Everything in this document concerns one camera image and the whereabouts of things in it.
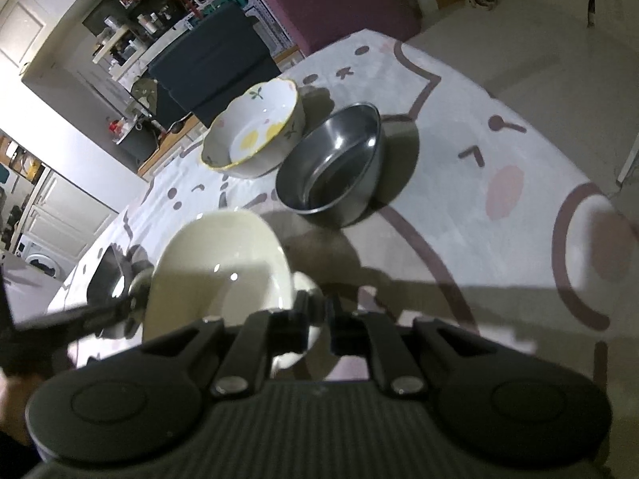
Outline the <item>person left hand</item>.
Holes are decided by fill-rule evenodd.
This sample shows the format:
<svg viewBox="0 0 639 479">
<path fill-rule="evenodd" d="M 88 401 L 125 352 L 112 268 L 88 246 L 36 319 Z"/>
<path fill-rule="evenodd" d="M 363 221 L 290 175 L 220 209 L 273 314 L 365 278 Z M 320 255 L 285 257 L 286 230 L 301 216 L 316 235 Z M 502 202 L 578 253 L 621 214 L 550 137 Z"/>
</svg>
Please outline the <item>person left hand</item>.
<svg viewBox="0 0 639 479">
<path fill-rule="evenodd" d="M 27 376 L 1 374 L 1 431 L 21 444 L 30 444 L 26 426 L 26 407 L 32 394 L 43 382 L 44 378 L 38 374 Z"/>
</svg>

